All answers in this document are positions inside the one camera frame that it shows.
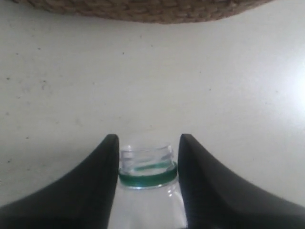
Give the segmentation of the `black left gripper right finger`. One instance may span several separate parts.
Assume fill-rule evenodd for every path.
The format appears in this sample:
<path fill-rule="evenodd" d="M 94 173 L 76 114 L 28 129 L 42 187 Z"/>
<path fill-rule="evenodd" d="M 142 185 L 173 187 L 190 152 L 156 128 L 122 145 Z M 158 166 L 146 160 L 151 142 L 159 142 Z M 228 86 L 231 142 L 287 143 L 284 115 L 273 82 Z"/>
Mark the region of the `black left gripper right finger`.
<path fill-rule="evenodd" d="M 303 229 L 305 208 L 248 182 L 191 134 L 180 137 L 178 173 L 190 229 Z"/>

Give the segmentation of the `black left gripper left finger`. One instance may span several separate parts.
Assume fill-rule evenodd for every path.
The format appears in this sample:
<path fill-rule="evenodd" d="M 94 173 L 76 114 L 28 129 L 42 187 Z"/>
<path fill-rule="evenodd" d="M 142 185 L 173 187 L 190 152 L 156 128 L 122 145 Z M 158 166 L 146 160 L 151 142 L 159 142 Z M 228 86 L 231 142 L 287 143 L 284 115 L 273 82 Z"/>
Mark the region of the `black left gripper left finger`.
<path fill-rule="evenodd" d="M 69 173 L 0 208 L 2 229 L 106 229 L 119 169 L 119 139 L 109 134 Z"/>

